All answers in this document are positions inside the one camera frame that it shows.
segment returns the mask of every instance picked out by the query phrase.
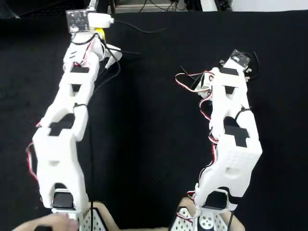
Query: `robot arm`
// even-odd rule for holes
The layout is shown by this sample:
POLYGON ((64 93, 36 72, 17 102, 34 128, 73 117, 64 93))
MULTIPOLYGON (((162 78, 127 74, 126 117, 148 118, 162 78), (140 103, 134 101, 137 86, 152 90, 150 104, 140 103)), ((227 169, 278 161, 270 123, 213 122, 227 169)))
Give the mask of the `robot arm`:
POLYGON ((76 142, 84 136, 87 105, 95 90, 100 61, 109 58, 104 67, 108 69, 116 62, 115 58, 118 61, 122 57, 122 53, 109 44, 107 49, 106 43, 101 41, 104 39, 102 28, 113 23, 110 15, 89 10, 67 11, 66 15, 72 39, 64 56, 64 74, 53 103, 37 125, 33 144, 44 206, 54 213, 68 213, 71 218, 83 220, 82 214, 89 200, 76 142), (66 188, 55 189, 56 183, 66 188))
MULTIPOLYGON (((194 231, 220 230, 219 225, 215 226, 218 219, 214 217, 236 209, 262 153, 255 118, 246 95, 244 71, 249 61, 244 53, 235 50, 223 67, 204 71, 196 88, 189 89, 203 98, 199 106, 209 120, 213 153, 212 162, 202 169, 195 190, 190 191, 197 211, 193 219, 194 231), (206 101, 212 101, 211 116, 202 110, 206 101)), ((179 74, 176 81, 188 89, 177 76, 179 74)))

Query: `yellow component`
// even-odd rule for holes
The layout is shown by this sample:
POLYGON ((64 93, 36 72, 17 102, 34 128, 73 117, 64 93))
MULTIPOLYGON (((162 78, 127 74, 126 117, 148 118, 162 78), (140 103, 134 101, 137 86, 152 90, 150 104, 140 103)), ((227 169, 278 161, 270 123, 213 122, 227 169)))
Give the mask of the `yellow component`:
POLYGON ((95 28, 95 31, 96 31, 97 33, 101 34, 102 38, 103 38, 104 40, 106 40, 106 38, 105 38, 105 32, 104 32, 104 30, 103 30, 102 28, 95 28))

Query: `black fabric background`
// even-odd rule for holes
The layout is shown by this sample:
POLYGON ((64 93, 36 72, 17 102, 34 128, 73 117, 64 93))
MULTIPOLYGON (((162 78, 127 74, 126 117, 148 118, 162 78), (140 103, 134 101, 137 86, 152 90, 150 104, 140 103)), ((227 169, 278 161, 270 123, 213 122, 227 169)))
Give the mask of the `black fabric background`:
MULTIPOLYGON (((95 192, 89 188, 88 133, 78 145, 91 199, 106 204, 120 228, 168 226, 180 199, 210 161, 199 96, 173 76, 211 69, 234 48, 256 51, 261 76, 248 84, 263 154, 236 210, 248 231, 304 230, 307 194, 308 12, 143 13, 115 18, 107 41, 124 55, 121 74, 95 95, 95 192)), ((0 35, 1 230, 49 211, 28 174, 25 147, 58 90, 69 44, 64 18, 2 21, 0 35)))

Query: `black wire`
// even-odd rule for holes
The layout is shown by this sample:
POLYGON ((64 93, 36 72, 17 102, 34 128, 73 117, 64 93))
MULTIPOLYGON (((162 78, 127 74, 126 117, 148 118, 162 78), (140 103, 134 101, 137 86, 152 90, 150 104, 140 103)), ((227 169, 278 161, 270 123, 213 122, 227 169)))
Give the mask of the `black wire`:
POLYGON ((112 51, 119 51, 121 53, 125 53, 125 54, 135 54, 135 55, 141 55, 141 53, 139 52, 133 52, 133 51, 124 51, 124 50, 119 50, 119 49, 115 49, 115 48, 109 48, 112 51))
POLYGON ((170 8, 170 6, 172 6, 172 4, 173 4, 173 2, 168 6, 168 8, 167 8, 167 10, 166 11, 168 11, 169 10, 169 8, 170 8))
POLYGON ((89 140, 90 140, 90 160, 91 160, 91 200, 90 200, 90 212, 91 212, 91 231, 93 231, 93 198, 94 198, 94 153, 93 153, 93 140, 92 140, 92 128, 88 116, 89 122, 89 140))
MULTIPOLYGON (((87 41, 87 42, 82 42, 82 43, 74 43, 76 45, 83 45, 86 44, 88 42, 90 42, 92 39, 94 39, 94 37, 97 35, 97 33, 93 34, 93 36, 87 41)), ((102 44, 106 47, 106 49, 110 52, 111 56, 115 59, 117 66, 118 66, 118 70, 116 72, 116 74, 114 74, 113 76, 111 76, 110 78, 107 78, 106 80, 104 80, 101 84, 99 84, 96 89, 94 90, 91 98, 89 99, 88 102, 88 106, 85 104, 76 104, 74 105, 74 108, 77 106, 86 106, 87 108, 89 108, 95 93, 97 93, 97 91, 107 82, 109 82, 111 79, 113 79, 114 77, 118 76, 118 74, 121 71, 121 66, 119 61, 117 60, 117 58, 114 56, 114 54, 111 52, 111 49, 107 47, 106 42, 100 38, 100 41, 102 42, 102 44)), ((88 123, 89 123, 89 140, 90 140, 90 162, 91 162, 91 194, 92 194, 92 199, 90 200, 90 213, 91 213, 91 231, 93 231, 93 195, 94 195, 94 153, 93 153, 93 140, 92 140, 92 128, 91 128, 91 123, 90 123, 90 116, 88 116, 88 123)))
POLYGON ((230 216, 230 220, 229 220, 229 223, 228 223, 227 231, 230 231, 230 227, 231 227, 231 222, 232 222, 233 214, 234 214, 234 211, 231 211, 231 216, 230 216))
POLYGON ((162 28, 162 29, 154 30, 154 31, 146 31, 146 30, 139 29, 138 27, 134 26, 133 24, 130 24, 130 23, 127 23, 127 22, 124 22, 124 21, 121 21, 121 20, 117 20, 116 19, 115 22, 116 23, 122 23, 124 25, 130 26, 130 27, 132 27, 132 28, 134 28, 134 29, 136 29, 136 30, 138 30, 138 31, 140 31, 142 33, 145 33, 145 34, 154 34, 154 33, 159 33, 159 32, 167 30, 167 28, 162 28))
POLYGON ((98 33, 94 33, 94 34, 92 35, 92 37, 89 38, 89 39, 88 39, 87 41, 85 41, 85 42, 73 42, 73 39, 72 39, 72 40, 71 40, 71 43, 73 43, 73 44, 75 44, 75 45, 85 45, 85 44, 91 42, 91 41, 95 38, 96 35, 98 35, 98 33))
POLYGON ((169 8, 170 8, 170 6, 172 5, 172 3, 168 6, 168 8, 167 9, 164 9, 164 8, 162 8, 162 7, 160 7, 160 6, 157 6, 152 0, 149 0, 154 6, 156 6, 157 8, 159 8, 159 9, 161 9, 161 10, 163 10, 163 11, 168 11, 169 10, 169 8))
POLYGON ((143 6, 142 6, 142 8, 138 11, 138 13, 140 13, 140 12, 143 10, 143 8, 145 7, 145 4, 146 4, 147 1, 148 1, 148 0, 145 0, 145 1, 144 1, 143 6))
POLYGON ((191 79, 193 79, 193 80, 196 80, 194 77, 192 77, 192 76, 190 76, 189 74, 188 74, 188 72, 184 69, 184 67, 182 67, 181 65, 180 65, 180 68, 181 68, 181 70, 187 75, 187 76, 189 76, 191 79))
POLYGON ((251 111, 251 110, 250 110, 250 108, 244 108, 244 107, 242 106, 242 108, 240 109, 240 111, 236 114, 234 120, 236 121, 236 120, 237 120, 237 117, 239 117, 240 113, 246 112, 246 111, 251 111))
POLYGON ((204 73, 200 74, 193 82, 193 84, 191 85, 191 89, 193 89, 193 86, 195 85, 195 83, 204 75, 204 73))
POLYGON ((116 57, 114 56, 114 54, 111 52, 110 48, 107 47, 106 42, 105 42, 103 39, 101 39, 101 42, 102 42, 102 44, 106 47, 106 49, 109 51, 109 53, 111 54, 111 56, 115 59, 115 62, 116 62, 116 64, 117 64, 118 69, 117 69, 117 72, 116 72, 113 76, 111 76, 111 77, 105 79, 101 84, 99 84, 99 85, 95 88, 95 90, 94 90, 94 92, 93 92, 93 94, 92 94, 92 97, 91 97, 90 100, 89 100, 88 105, 89 105, 90 102, 92 101, 93 96, 95 95, 95 93, 97 93, 97 91, 98 91, 104 84, 106 84, 107 82, 109 82, 109 81, 110 81, 111 79, 113 79, 114 77, 118 76, 118 75, 120 74, 120 72, 121 72, 121 66, 120 66, 119 60, 117 60, 117 58, 116 58, 116 57))

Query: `human hand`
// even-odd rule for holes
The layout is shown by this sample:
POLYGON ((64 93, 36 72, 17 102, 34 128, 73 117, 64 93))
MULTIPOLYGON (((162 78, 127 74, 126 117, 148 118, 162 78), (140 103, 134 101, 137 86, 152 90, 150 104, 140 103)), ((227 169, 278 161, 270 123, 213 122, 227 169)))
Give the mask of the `human hand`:
POLYGON ((69 219, 68 215, 50 214, 48 216, 28 221, 13 231, 34 231, 37 226, 52 227, 52 231, 77 231, 79 224, 74 219, 69 219))

